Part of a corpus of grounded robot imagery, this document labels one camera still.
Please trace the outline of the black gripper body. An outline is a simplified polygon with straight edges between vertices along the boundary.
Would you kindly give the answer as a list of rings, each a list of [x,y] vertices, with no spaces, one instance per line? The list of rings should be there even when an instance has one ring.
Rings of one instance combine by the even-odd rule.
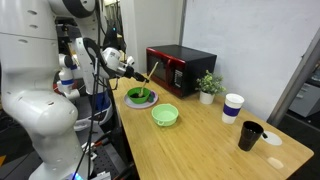
[[[124,73],[124,76],[127,77],[127,78],[135,78],[135,79],[138,79],[137,73],[135,72],[134,68],[131,67],[131,66],[127,66],[127,67],[126,67],[126,71],[125,71],[125,73]]]

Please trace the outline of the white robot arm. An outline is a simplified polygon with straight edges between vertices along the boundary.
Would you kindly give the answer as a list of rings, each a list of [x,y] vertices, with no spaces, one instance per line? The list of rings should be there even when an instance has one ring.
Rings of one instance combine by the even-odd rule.
[[[75,21],[80,36],[72,41],[72,48],[82,71],[86,92],[90,95],[103,91],[100,79],[117,77],[147,79],[128,64],[120,61],[120,52],[108,43],[107,21],[103,19],[99,0],[49,0],[57,17]]]

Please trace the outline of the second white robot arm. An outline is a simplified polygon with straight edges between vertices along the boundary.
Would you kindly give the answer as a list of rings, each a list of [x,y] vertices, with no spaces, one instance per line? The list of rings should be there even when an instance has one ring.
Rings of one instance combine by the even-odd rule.
[[[59,65],[61,70],[58,73],[59,80],[57,81],[58,90],[68,99],[73,100],[80,96],[77,89],[73,88],[74,75],[73,71],[77,68],[73,59],[69,55],[59,55]]]

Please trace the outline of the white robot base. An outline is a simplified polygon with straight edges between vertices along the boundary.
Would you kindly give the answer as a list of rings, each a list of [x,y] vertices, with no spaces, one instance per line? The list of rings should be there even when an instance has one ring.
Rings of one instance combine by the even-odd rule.
[[[27,131],[42,159],[30,180],[86,178],[92,162],[74,131],[78,110],[53,91],[60,65],[48,0],[0,0],[0,61],[3,109]]]

